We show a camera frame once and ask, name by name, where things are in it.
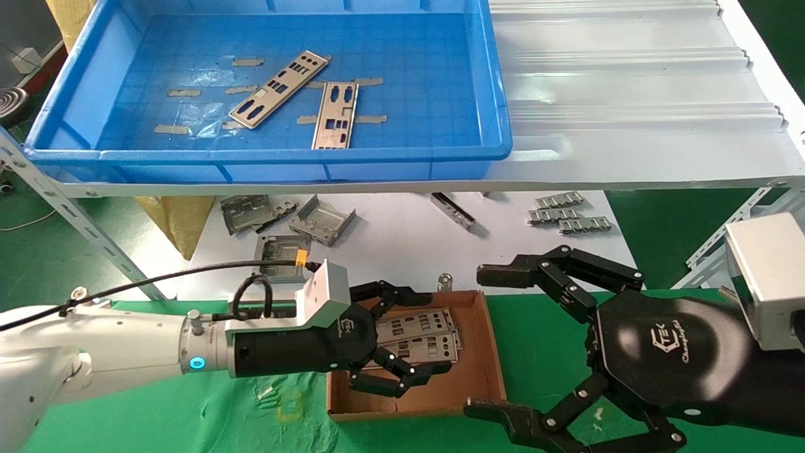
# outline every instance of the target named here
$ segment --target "sheet metal part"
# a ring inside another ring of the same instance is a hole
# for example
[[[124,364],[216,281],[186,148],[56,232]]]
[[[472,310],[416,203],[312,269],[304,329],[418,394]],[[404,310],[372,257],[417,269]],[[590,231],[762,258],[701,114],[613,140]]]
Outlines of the sheet metal part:
[[[436,290],[440,293],[449,293],[452,291],[452,275],[448,273],[443,273],[439,275],[439,279],[437,280],[438,286]]]
[[[402,340],[395,343],[384,344],[388,349],[409,364],[426,364],[450,360],[458,362],[458,350],[452,332],[446,334],[428,335],[422,338]],[[375,362],[369,362],[364,369],[380,368]]]
[[[578,192],[560,193],[534,200],[534,206],[541,210],[578,206],[581,203],[584,203],[584,198]]]
[[[300,250],[310,252],[311,241],[306,236],[259,236],[254,250],[255,260],[295,260]],[[303,269],[292,266],[255,266],[252,275],[262,274],[271,283],[304,283]]]
[[[444,309],[421,311],[397,318],[382,319],[376,324],[378,344],[415,339],[425,335],[444,334],[450,326],[444,318]]]
[[[528,211],[529,225],[545,225],[548,223],[558,223],[559,220],[581,218],[576,210],[571,208],[560,208],[554,210],[530,210]]]
[[[436,205],[442,212],[448,215],[453,222],[458,223],[459,226],[465,230],[469,230],[475,225],[475,218],[467,211],[461,209],[453,200],[441,192],[431,193],[431,202]]]
[[[313,195],[288,226],[292,231],[310,235],[313,240],[331,247],[355,218],[355,210],[344,214]]]
[[[453,321],[450,309],[443,309],[442,312],[444,313],[444,321],[447,322],[450,331],[453,333],[453,337],[455,337],[456,349],[459,351],[464,349],[464,341],[461,339],[461,330],[458,327],[458,322]]]
[[[296,210],[290,200],[272,202],[268,195],[244,195],[221,201],[221,212],[229,235],[249,227],[265,229]]]
[[[324,84],[312,149],[346,149],[352,138],[357,83]]]
[[[559,233],[563,235],[609,230],[612,230],[612,223],[609,223],[606,217],[589,217],[559,221]]]
[[[229,116],[243,126],[254,129],[308,83],[327,63],[326,59],[313,52],[302,52],[265,85],[233,108]]]

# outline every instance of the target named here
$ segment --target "black cable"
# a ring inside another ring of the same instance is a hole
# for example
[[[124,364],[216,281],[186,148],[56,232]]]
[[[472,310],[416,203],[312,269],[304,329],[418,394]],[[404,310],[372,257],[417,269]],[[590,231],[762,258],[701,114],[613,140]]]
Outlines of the black cable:
[[[237,287],[237,291],[235,295],[232,297],[232,315],[238,321],[245,321],[249,318],[249,315],[241,312],[241,299],[243,298],[243,293],[255,283],[259,283],[262,287],[266,290],[266,296],[263,299],[263,316],[269,318],[271,316],[271,306],[274,302],[274,290],[271,288],[271,282],[268,281],[268,277],[262,274],[255,274],[253,276],[247,277],[240,286]]]
[[[54,313],[59,312],[65,313],[68,308],[83,304],[84,302],[92,301],[93,299],[99,299],[101,297],[110,296],[115,293],[120,293],[121,291],[126,291],[127,289],[139,288],[140,286],[150,285],[157,281],[168,280],[171,278],[176,278],[178,276],[186,276],[198,272],[216,271],[218,269],[230,269],[230,268],[248,268],[252,266],[296,266],[296,261],[294,260],[234,261],[232,263],[221,263],[221,264],[210,264],[209,266],[199,266],[198,268],[184,269],[183,271],[173,272],[161,276],[155,276],[152,278],[146,278],[145,280],[142,281],[135,281],[126,285],[115,286],[114,288],[107,289],[105,291],[100,291],[99,293],[90,294],[86,297],[82,297],[81,299],[70,299],[69,301],[65,302],[62,305],[49,308],[37,314],[32,314],[27,318],[18,319],[17,321],[3,324],[2,326],[0,326],[0,332],[3,332],[4,330],[13,329],[15,327],[19,327],[24,324],[28,324],[29,322],[45,318],[46,316],[50,316],[51,314]],[[310,272],[315,272],[319,270],[321,264],[307,262],[304,264],[304,267]]]

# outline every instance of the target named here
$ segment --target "brown cardboard tray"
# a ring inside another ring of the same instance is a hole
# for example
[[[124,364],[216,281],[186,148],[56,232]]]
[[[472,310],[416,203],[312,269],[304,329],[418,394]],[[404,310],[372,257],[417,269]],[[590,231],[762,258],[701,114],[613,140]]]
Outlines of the brown cardboard tray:
[[[506,399],[484,294],[477,291],[434,293],[434,301],[427,309],[436,307],[450,308],[458,322],[464,340],[458,363],[453,364],[448,373],[433,376],[426,385],[412,387],[402,398],[355,392],[347,385],[346,371],[331,372],[327,376],[327,412],[334,421],[457,415],[461,414],[467,397]],[[405,311],[416,313],[423,309],[395,306],[387,317],[399,316]],[[364,372],[396,379],[385,370]]]

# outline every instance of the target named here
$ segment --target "metal rack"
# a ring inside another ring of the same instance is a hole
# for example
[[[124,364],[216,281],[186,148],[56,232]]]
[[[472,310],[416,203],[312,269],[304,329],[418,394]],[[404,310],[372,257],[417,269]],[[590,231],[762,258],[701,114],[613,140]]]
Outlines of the metal rack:
[[[5,131],[0,156],[135,281],[145,275],[76,198],[793,187],[784,197],[790,201],[775,203],[774,209],[799,205],[805,106],[737,0],[490,4],[514,150],[480,181],[82,183],[36,168]],[[711,258],[717,260],[710,255],[705,261]],[[694,277],[685,285],[695,285]],[[163,297],[153,285],[143,292]]]

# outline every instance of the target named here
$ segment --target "blue plastic tray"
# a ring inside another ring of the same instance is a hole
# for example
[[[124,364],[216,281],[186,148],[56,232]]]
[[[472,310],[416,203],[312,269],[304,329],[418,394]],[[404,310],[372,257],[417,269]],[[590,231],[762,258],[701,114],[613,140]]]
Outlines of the blue plastic tray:
[[[314,80],[382,77],[356,114],[387,122],[311,150],[315,126],[297,118],[318,113],[321,89],[304,88],[254,130],[222,127],[248,96],[226,89],[303,50],[332,57]],[[101,0],[25,151],[80,181],[305,183],[478,179],[511,146],[487,0]]]

